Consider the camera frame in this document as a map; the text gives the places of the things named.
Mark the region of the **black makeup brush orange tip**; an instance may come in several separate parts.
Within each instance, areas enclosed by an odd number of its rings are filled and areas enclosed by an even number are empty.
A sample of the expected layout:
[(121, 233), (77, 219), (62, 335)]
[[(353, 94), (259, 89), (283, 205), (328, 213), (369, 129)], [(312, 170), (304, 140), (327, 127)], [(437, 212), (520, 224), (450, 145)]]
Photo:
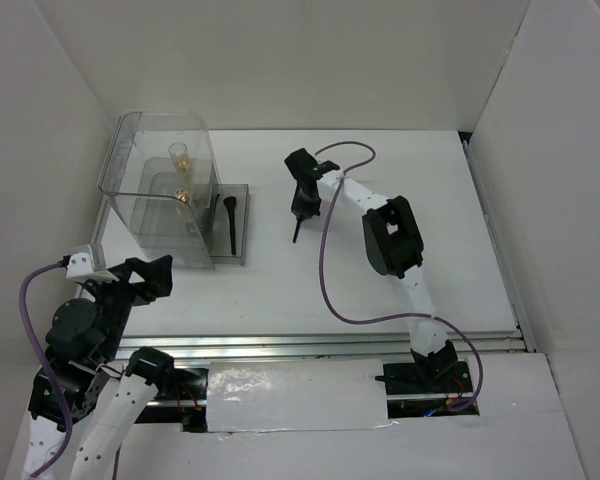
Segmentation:
[(294, 243), (294, 244), (297, 242), (303, 221), (304, 221), (304, 218), (302, 216), (296, 217), (296, 223), (295, 223), (293, 237), (292, 237), (292, 243)]

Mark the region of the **black makeup brush angled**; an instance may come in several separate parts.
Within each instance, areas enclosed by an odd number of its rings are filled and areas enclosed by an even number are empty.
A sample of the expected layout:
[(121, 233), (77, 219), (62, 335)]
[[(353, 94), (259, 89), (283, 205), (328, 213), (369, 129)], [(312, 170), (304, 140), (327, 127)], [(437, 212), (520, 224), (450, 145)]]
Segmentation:
[(223, 199), (223, 205), (228, 215), (229, 225), (229, 238), (230, 238), (230, 251), (232, 256), (237, 255), (237, 242), (236, 242), (236, 220), (235, 213), (237, 208), (237, 198), (235, 196), (227, 196)]

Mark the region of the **small beige bottle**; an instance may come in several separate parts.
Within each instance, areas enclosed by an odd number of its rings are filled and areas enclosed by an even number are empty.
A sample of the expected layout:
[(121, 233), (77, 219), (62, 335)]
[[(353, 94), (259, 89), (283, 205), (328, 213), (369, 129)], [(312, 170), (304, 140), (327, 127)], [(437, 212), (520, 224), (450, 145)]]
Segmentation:
[(192, 191), (188, 188), (178, 188), (174, 191), (174, 198), (188, 206), (193, 204)]

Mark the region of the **clear acrylic organizer box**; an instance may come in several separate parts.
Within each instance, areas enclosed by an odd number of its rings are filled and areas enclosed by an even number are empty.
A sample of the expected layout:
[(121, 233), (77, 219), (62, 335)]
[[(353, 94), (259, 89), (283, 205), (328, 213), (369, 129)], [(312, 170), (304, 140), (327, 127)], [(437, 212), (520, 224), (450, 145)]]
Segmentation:
[(187, 111), (128, 111), (98, 187), (140, 250), (179, 268), (242, 266), (249, 187), (221, 181), (206, 122)]

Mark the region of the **thin black eyeliner pencil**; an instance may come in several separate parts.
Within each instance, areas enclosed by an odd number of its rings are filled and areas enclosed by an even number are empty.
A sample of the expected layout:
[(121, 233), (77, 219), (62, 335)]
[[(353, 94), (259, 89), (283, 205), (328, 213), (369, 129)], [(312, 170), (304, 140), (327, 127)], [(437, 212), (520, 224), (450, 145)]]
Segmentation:
[(212, 205), (211, 205), (211, 221), (212, 221), (212, 223), (215, 222), (215, 216), (216, 216), (216, 212), (217, 212), (217, 205), (218, 205), (218, 201), (219, 201), (220, 197), (221, 197), (221, 194), (220, 193), (216, 193), (214, 195), (214, 198), (213, 198), (213, 202), (212, 202)]

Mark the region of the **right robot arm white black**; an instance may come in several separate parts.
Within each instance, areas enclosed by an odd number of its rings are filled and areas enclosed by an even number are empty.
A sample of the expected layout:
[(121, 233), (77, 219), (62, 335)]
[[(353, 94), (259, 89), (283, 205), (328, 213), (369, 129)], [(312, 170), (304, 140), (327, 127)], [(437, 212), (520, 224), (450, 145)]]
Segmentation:
[[(318, 162), (302, 148), (284, 160), (296, 182), (291, 212), (300, 226), (320, 214), (321, 203), (329, 202), (318, 257), (318, 275), (322, 298), (329, 312), (349, 325), (372, 325), (405, 319), (410, 337), (410, 351), (415, 362), (415, 379), (426, 391), (437, 391), (450, 378), (458, 356), (446, 329), (447, 321), (437, 319), (424, 280), (424, 241), (409, 201), (403, 196), (389, 198), (377, 194), (348, 173), (369, 164), (369, 159), (341, 169), (334, 162)], [(395, 278), (408, 297), (414, 312), (392, 314), (366, 320), (349, 319), (335, 309), (329, 299), (325, 281), (325, 255), (328, 229), (337, 201), (343, 198), (361, 218), (365, 253), (373, 270), (381, 276)]]

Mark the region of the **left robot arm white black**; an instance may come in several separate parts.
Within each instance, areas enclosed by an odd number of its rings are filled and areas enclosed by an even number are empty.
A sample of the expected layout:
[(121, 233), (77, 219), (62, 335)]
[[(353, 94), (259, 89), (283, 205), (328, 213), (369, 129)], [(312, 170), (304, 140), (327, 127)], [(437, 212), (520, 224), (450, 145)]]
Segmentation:
[[(110, 380), (106, 367), (115, 358), (133, 308), (168, 297), (173, 288), (170, 255), (145, 262), (128, 258), (99, 270), (93, 256), (78, 251), (34, 270), (18, 296), (25, 332), (40, 362), (28, 404), (29, 446), (25, 479), (101, 479), (111, 469), (131, 427), (154, 398), (176, 386), (173, 358), (143, 346), (127, 362), (118, 388), (100, 419), (93, 418)], [(40, 275), (63, 269), (88, 295), (57, 308), (45, 339), (30, 319), (27, 294)]]

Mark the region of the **white foil cover plate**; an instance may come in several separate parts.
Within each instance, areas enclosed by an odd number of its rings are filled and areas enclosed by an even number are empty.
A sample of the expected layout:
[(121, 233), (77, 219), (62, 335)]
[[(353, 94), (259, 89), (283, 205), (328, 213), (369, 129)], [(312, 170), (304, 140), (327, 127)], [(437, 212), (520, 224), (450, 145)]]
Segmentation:
[(214, 363), (211, 432), (373, 430), (391, 424), (378, 360)]

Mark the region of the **aluminium front rail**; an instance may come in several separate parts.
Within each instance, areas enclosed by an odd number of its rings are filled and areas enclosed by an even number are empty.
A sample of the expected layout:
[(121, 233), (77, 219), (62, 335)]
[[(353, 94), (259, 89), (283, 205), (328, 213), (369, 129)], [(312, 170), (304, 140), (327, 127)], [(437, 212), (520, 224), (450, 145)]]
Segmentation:
[(410, 354), (409, 336), (400, 333), (167, 336), (124, 338), (117, 361), (128, 360), (141, 347), (172, 356), (180, 365), (213, 361), (296, 361), (344, 358), (398, 358)]

